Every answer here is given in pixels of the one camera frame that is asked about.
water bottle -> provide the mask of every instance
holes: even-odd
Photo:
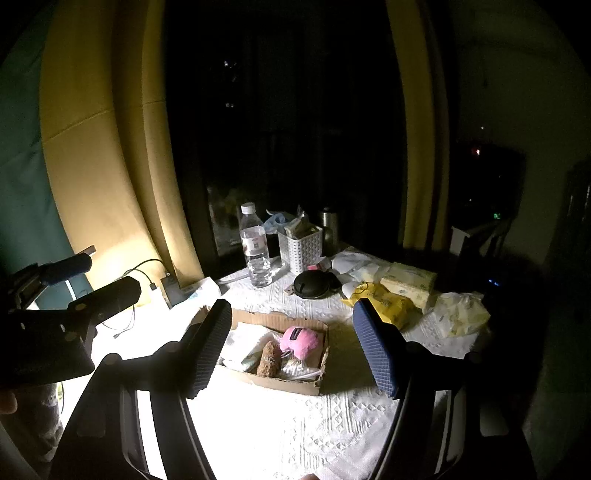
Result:
[[[266,287],[271,283],[271,260],[265,228],[261,219],[256,216],[254,203],[244,203],[241,210],[243,217],[240,220],[240,239],[248,274],[255,287]]]

human hand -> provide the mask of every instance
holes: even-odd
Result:
[[[0,414],[15,413],[17,398],[10,390],[0,390]]]

white basket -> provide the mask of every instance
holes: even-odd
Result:
[[[302,273],[309,265],[314,265],[322,257],[322,228],[299,240],[293,240],[282,233],[279,236],[281,259],[289,264],[294,274]]]

brown fluffy object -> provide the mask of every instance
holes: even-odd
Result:
[[[279,371],[281,365],[281,350],[272,340],[269,340],[262,350],[261,363],[256,369],[256,374],[260,377],[274,377]]]

curtain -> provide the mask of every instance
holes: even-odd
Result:
[[[448,247],[449,117],[441,55],[423,0],[387,0],[407,130],[402,245]]]
[[[0,66],[0,274],[74,254],[51,194],[39,124],[41,56],[54,4],[30,22]],[[77,297],[91,291],[84,275],[71,280]],[[42,309],[64,309],[66,284],[37,299]]]
[[[94,288],[149,258],[181,286],[203,278],[171,153],[163,22],[164,0],[60,0],[47,37],[43,151],[70,243],[96,246]],[[157,262],[141,269],[164,276]]]

